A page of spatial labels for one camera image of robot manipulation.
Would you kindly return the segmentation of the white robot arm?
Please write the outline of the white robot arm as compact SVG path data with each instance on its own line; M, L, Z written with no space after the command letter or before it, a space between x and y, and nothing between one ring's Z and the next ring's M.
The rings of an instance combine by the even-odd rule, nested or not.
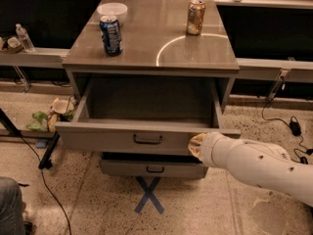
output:
M210 132L191 138L188 149L204 165L226 169L244 184L313 206L313 166L293 162L279 145Z

